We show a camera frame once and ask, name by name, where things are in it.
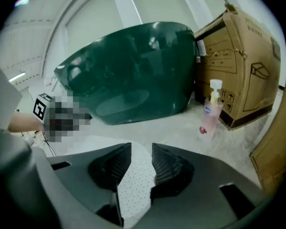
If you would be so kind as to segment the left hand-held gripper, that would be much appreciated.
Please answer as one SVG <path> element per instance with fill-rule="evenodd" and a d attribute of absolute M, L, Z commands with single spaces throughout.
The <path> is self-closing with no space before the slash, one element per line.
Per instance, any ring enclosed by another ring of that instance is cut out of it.
<path fill-rule="evenodd" d="M 41 93 L 35 100 L 33 114 L 41 121 L 48 142 L 60 142 L 92 119 L 76 97 L 66 94 L 50 96 Z"/>

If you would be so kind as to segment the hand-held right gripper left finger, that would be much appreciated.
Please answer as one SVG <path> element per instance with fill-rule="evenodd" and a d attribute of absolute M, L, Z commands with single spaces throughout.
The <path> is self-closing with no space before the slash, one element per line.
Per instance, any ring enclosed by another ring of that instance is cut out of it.
<path fill-rule="evenodd" d="M 99 188 L 117 192 L 132 161 L 132 144 L 121 143 L 96 152 L 99 156 L 89 164 L 89 176 Z"/>

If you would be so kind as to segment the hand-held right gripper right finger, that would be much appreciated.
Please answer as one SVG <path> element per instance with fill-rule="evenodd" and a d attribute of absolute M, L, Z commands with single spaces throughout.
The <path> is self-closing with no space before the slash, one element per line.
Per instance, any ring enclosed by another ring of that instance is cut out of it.
<path fill-rule="evenodd" d="M 152 166 L 155 169 L 155 186 L 150 198 L 176 197 L 192 182 L 193 164 L 174 146 L 152 143 Z"/>

